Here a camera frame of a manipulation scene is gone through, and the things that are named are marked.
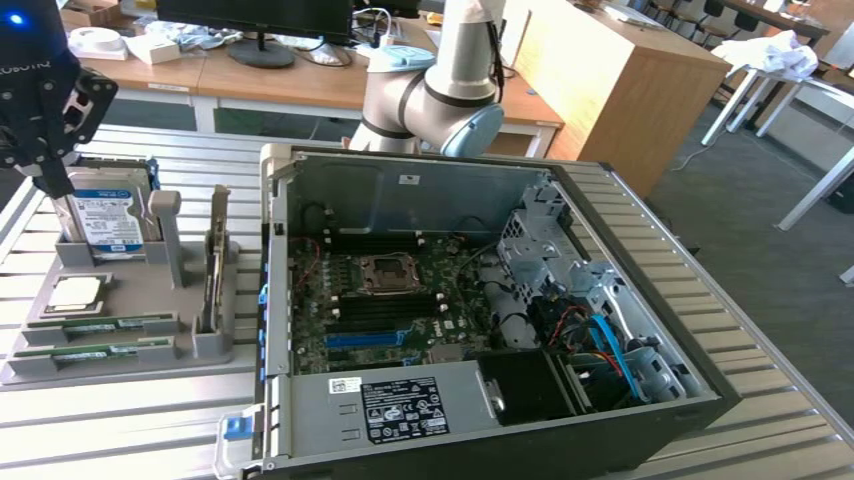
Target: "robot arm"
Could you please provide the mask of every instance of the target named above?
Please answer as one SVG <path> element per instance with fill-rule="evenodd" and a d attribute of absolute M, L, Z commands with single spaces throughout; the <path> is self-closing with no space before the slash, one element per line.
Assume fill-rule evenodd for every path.
<path fill-rule="evenodd" d="M 68 50 L 55 0 L 4 2 L 0 44 L 0 167 L 59 198 L 74 192 L 63 160 L 91 141 L 118 86 Z"/>
<path fill-rule="evenodd" d="M 486 151 L 505 119 L 493 82 L 495 70 L 503 86 L 495 27 L 503 4 L 446 2 L 438 58 L 404 46 L 375 52 L 351 149 L 414 153 L 420 139 L 451 157 Z"/>

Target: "wooden cabinet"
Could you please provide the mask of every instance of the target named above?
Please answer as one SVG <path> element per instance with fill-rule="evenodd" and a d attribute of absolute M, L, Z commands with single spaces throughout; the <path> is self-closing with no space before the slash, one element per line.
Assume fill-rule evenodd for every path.
<path fill-rule="evenodd" d="M 515 68 L 565 122 L 549 158 L 610 163 L 646 196 L 730 69 L 669 30 L 530 2 Z"/>

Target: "red cable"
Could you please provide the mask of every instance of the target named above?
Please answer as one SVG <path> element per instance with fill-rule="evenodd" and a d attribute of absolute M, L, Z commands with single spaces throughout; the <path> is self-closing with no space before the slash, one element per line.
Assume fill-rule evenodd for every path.
<path fill-rule="evenodd" d="M 315 266 L 318 265 L 318 261 L 320 260 L 320 245 L 318 244 L 315 239 L 310 237 L 294 237 L 288 239 L 288 241 L 291 242 L 295 242 L 296 240 L 308 240 L 315 246 L 315 260 L 311 262 L 311 266 L 306 269 L 306 273 L 303 273 L 303 277 L 299 279 L 299 282 L 296 283 L 296 288 L 300 288 L 303 286 L 303 283 L 306 283 L 308 274 L 315 269 Z"/>
<path fill-rule="evenodd" d="M 617 371 L 617 374 L 622 377 L 623 376 L 623 371 L 619 369 L 619 365 L 617 364 L 617 361 L 614 360 L 614 358 L 605 352 L 597 352 L 597 351 L 590 351 L 587 353 L 593 353 L 594 355 L 601 355 L 602 358 L 605 358 L 605 360 L 611 364 L 611 367 L 614 368 L 614 370 Z"/>
<path fill-rule="evenodd" d="M 573 310 L 582 310 L 585 311 L 585 307 L 579 306 L 579 305 L 570 305 L 569 307 L 566 307 L 566 310 L 563 311 L 563 313 L 561 314 L 561 320 L 558 320 L 558 326 L 555 327 L 555 333 L 551 335 L 551 340 L 549 340 L 549 346 L 551 347 L 555 343 L 555 340 L 558 339 L 558 333 L 561 333 L 561 327 L 563 326 L 563 321 L 566 320 L 566 316 L 567 314 L 573 311 Z"/>

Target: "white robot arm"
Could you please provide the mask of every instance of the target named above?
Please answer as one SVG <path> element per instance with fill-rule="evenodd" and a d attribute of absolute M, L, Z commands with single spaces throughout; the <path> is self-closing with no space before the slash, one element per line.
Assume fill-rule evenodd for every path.
<path fill-rule="evenodd" d="M 450 157 L 486 151 L 505 119 L 495 103 L 503 9 L 505 0 L 447 2 L 438 57 L 407 46 L 375 51 L 352 150 L 415 153 L 423 140 Z"/>

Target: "white box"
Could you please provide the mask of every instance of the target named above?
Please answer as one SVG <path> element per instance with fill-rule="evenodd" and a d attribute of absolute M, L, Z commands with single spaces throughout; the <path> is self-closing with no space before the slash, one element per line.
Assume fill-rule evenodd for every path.
<path fill-rule="evenodd" d="M 126 37 L 124 43 L 134 56 L 148 65 L 168 62 L 182 56 L 178 44 L 159 34 L 148 33 L 139 37 Z"/>

